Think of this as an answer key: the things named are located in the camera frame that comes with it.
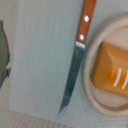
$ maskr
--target knife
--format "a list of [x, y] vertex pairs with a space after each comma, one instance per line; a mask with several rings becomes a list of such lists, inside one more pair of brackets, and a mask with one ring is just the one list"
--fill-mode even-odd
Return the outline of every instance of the knife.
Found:
[[60, 119], [67, 110], [67, 106], [70, 102], [79, 68], [83, 59], [85, 51], [85, 41], [87, 38], [88, 30], [91, 24], [93, 12], [95, 9], [96, 0], [86, 0], [83, 7], [83, 13], [80, 21], [78, 35], [76, 39], [76, 45], [71, 62], [71, 67], [68, 75], [68, 80], [60, 107], [58, 119]]

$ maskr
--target dark object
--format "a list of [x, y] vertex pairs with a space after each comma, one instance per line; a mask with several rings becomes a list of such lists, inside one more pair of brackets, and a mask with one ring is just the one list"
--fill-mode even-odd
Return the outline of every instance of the dark object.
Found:
[[10, 61], [7, 38], [3, 30], [3, 21], [0, 20], [0, 88], [3, 81], [9, 76], [10, 69], [6, 69]]

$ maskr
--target wooden knife handle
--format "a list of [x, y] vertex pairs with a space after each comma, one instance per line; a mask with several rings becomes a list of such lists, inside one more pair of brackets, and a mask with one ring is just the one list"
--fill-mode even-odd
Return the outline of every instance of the wooden knife handle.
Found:
[[79, 31], [76, 39], [77, 42], [85, 44], [95, 5], [96, 0], [85, 0]]

